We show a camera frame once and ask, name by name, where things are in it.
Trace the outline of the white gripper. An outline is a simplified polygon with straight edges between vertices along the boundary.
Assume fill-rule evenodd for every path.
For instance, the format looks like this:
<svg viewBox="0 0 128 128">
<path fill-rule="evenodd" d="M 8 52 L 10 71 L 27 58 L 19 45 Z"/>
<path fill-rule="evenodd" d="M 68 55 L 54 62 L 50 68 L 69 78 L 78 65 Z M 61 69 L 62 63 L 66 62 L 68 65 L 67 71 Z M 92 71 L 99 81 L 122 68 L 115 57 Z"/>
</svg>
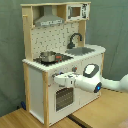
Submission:
<svg viewBox="0 0 128 128">
<path fill-rule="evenodd" d="M 64 87 L 73 87 L 76 76 L 74 74 L 61 74 L 54 77 L 54 81 Z"/>
</svg>

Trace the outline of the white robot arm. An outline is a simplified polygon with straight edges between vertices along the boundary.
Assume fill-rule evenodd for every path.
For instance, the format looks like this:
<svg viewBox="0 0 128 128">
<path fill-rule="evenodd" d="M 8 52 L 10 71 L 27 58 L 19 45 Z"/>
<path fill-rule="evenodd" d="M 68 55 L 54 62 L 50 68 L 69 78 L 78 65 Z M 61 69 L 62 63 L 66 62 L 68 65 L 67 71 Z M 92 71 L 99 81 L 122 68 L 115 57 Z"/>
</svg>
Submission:
<svg viewBox="0 0 128 128">
<path fill-rule="evenodd" d="M 128 74 L 120 81 L 105 79 L 101 76 L 97 64 L 88 64 L 84 68 L 83 74 L 75 72 L 57 74 L 54 81 L 67 88 L 79 88 L 91 93 L 97 93 L 101 88 L 128 93 Z"/>
</svg>

